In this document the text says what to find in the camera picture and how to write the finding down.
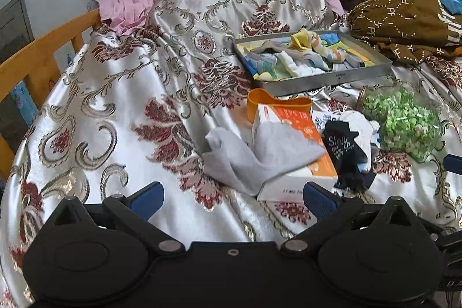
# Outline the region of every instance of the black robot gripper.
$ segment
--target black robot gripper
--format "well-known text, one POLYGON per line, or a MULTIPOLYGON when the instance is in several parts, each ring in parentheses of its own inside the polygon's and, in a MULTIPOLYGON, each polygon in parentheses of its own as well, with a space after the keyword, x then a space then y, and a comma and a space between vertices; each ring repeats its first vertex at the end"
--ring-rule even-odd
POLYGON ((147 222, 163 203, 158 182, 101 204, 66 197, 24 257, 32 307, 425 308, 436 307, 436 290, 462 290, 462 236, 418 218, 403 198, 364 204, 312 182, 303 198, 318 223, 280 248, 186 250, 147 222))

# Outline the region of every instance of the orange box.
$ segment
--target orange box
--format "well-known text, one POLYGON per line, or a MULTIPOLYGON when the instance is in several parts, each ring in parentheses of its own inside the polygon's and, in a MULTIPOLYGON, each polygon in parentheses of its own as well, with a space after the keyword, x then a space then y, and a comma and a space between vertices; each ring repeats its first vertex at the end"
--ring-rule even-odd
MULTIPOLYGON (((289 110, 285 107, 259 104, 252 128, 253 138, 255 138, 256 128, 263 122, 288 123, 294 129, 302 131, 306 138, 312 138, 320 144, 323 143, 311 116, 307 113, 289 110)), ((267 181, 260 190, 257 200, 302 204, 303 187, 306 182, 313 181, 330 191, 337 179, 336 169, 326 151, 321 158, 310 165, 267 181)))

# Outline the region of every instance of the green candy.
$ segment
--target green candy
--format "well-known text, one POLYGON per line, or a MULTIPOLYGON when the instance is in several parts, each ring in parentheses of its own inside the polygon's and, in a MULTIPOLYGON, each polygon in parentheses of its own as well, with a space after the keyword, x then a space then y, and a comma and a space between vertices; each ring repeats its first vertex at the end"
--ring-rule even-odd
POLYGON ((404 88, 384 94, 370 91, 364 98, 363 114, 380 123, 385 151, 403 151, 424 162, 440 139, 440 122, 433 109, 422 106, 404 88))

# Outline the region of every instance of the metal screw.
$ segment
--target metal screw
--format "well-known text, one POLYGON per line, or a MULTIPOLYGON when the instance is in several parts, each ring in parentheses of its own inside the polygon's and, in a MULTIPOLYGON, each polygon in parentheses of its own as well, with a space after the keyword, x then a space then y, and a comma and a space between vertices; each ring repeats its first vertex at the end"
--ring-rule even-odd
POLYGON ((164 240, 159 243, 159 249, 164 252, 175 252, 181 248, 181 243, 176 240, 164 240))
POLYGON ((230 256, 237 256, 239 254, 239 251, 237 249, 228 249, 228 254, 230 256))
POLYGON ((308 244, 306 244, 306 241, 300 239, 288 240, 286 241, 285 246, 288 250, 294 252, 303 251, 304 249, 308 248, 308 244))

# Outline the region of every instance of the jar lid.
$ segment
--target jar lid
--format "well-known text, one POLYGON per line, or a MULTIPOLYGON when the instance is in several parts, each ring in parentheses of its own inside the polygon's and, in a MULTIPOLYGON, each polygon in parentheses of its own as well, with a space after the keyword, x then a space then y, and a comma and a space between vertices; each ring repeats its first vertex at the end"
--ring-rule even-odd
POLYGON ((363 87, 359 92, 359 96, 356 101, 356 110, 361 111, 363 109, 364 100, 366 99, 366 89, 368 87, 363 87))

